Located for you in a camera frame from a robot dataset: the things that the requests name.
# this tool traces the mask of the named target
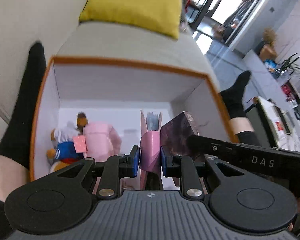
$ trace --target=tile floor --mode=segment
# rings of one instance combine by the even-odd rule
[[[214,72],[219,80],[221,90],[231,87],[237,76],[247,70],[241,55],[230,51],[227,46],[200,32],[195,32],[193,38],[196,40],[202,53],[210,61]],[[252,98],[260,96],[258,89],[252,80],[246,86],[243,95],[243,106],[248,108],[252,104]]]

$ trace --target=white box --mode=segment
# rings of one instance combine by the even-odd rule
[[[205,73],[147,62],[98,57],[53,57],[40,88],[30,148],[30,179],[49,173],[50,133],[76,123],[107,122],[122,138],[121,152],[140,145],[140,110],[162,112],[162,125],[191,112],[201,135],[238,142],[221,97]]]

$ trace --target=silver bolt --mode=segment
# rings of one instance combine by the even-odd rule
[[[188,189],[186,193],[190,197],[200,197],[202,195],[202,191],[196,188]]]
[[[99,195],[103,197],[111,197],[114,194],[114,191],[110,188],[103,188],[99,190]]]

